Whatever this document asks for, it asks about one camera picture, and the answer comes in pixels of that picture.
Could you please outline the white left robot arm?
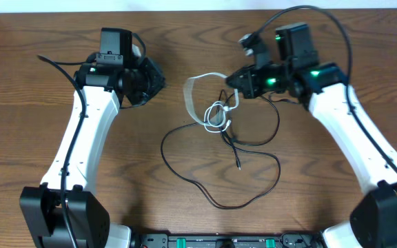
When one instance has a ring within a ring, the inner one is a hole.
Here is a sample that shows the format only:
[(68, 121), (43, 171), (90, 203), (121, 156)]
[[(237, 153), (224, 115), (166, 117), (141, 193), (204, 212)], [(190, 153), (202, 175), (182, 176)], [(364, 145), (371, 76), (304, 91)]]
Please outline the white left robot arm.
[(37, 247), (138, 247), (132, 230), (114, 224), (96, 199), (96, 175), (113, 120), (128, 101), (140, 107), (165, 87), (160, 67), (138, 34), (103, 28), (100, 47), (69, 76), (74, 103), (49, 170), (19, 204)]

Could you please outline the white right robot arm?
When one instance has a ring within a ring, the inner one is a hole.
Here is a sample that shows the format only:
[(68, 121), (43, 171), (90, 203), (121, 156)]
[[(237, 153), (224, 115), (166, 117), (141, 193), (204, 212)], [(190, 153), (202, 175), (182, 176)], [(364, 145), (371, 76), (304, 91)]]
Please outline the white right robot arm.
[(259, 34), (246, 34), (240, 43), (254, 63), (229, 76), (227, 84), (247, 99), (288, 92), (322, 123), (345, 155), (363, 199), (347, 221), (322, 233), (327, 247), (397, 246), (397, 151), (366, 114), (341, 69), (319, 61), (307, 24), (277, 28), (276, 42), (278, 63)]

